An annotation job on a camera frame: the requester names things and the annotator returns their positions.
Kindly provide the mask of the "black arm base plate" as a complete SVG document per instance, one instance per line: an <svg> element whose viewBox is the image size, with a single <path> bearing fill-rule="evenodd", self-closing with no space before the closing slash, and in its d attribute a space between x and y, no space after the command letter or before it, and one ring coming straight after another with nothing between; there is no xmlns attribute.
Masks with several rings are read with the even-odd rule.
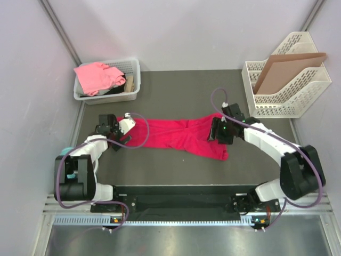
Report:
<svg viewBox="0 0 341 256"><path fill-rule="evenodd" d="M243 213L277 213L279 201L252 206L253 185L117 186L114 199L129 208L129 221L237 220Z"/></svg>

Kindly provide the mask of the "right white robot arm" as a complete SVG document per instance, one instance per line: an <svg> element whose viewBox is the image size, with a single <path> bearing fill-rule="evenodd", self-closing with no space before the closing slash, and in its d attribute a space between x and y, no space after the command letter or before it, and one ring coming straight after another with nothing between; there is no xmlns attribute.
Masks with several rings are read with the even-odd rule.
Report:
<svg viewBox="0 0 341 256"><path fill-rule="evenodd" d="M288 142L266 128L257 118L246 118L238 104L222 104L222 117L213 118L208 140L231 145L235 138L254 145L279 166L279 178L259 184L247 193L248 206L261 211L269 201L300 199L314 191L321 192L326 184L317 150Z"/></svg>

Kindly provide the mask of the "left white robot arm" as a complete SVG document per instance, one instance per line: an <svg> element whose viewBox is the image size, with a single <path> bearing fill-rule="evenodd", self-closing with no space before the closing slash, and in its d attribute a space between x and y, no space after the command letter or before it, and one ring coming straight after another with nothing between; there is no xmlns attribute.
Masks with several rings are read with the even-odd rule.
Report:
<svg viewBox="0 0 341 256"><path fill-rule="evenodd" d="M136 122L129 113L118 120L114 114L100 115L95 131L77 149L65 149L55 159L54 197L60 201L102 201L108 211L119 209L121 199L112 185L98 183L99 158L109 148L125 145Z"/></svg>

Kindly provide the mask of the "magenta t shirt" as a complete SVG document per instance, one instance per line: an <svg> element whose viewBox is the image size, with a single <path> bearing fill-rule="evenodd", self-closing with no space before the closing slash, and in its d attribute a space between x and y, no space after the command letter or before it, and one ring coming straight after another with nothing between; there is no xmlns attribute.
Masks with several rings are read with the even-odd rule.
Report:
<svg viewBox="0 0 341 256"><path fill-rule="evenodd" d="M147 148L175 149L191 154L225 161L229 157L227 145L217 141L207 141L211 123L216 113L199 119L148 119L136 118L135 127L128 132L132 138L126 144L136 147L142 144L147 136L147 125L150 127L149 138L143 145Z"/></svg>

